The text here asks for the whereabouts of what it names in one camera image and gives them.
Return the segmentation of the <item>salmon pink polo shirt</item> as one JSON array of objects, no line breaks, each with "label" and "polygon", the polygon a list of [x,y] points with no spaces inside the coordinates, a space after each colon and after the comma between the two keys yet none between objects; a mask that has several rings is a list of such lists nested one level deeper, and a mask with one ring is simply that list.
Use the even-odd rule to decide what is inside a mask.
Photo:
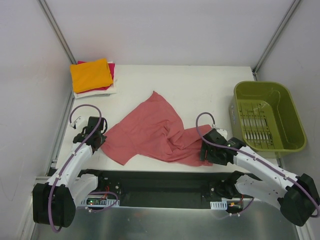
[{"label": "salmon pink polo shirt", "polygon": [[185,129],[174,108],[153,92],[106,132],[101,150],[123,166],[136,155],[192,167],[211,166],[200,158],[201,136],[211,129],[208,124]]}]

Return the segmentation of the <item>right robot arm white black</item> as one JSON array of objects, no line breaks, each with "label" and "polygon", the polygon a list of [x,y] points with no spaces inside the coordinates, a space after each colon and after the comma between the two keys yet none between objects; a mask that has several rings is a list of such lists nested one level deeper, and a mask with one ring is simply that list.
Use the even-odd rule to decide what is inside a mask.
[{"label": "right robot arm white black", "polygon": [[226,199],[239,194],[251,196],[280,210],[288,221],[299,227],[310,218],[319,217],[320,196],[312,177],[274,166],[241,140],[235,137],[226,140],[214,128],[201,138],[201,161],[223,166],[233,164],[254,175],[232,172],[214,185],[216,195]]}]

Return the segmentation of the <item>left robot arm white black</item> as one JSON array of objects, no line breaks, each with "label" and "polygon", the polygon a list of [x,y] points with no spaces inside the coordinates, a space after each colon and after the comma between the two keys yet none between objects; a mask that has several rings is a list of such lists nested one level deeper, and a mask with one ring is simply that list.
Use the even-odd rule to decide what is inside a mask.
[{"label": "left robot arm white black", "polygon": [[105,143],[107,129],[105,118],[89,117],[87,126],[74,137],[64,164],[45,183],[34,186],[32,213],[35,223],[67,228],[75,217],[77,207],[90,192],[99,195],[105,191],[105,181],[94,174],[86,173],[80,179],[77,177],[83,165]]}]

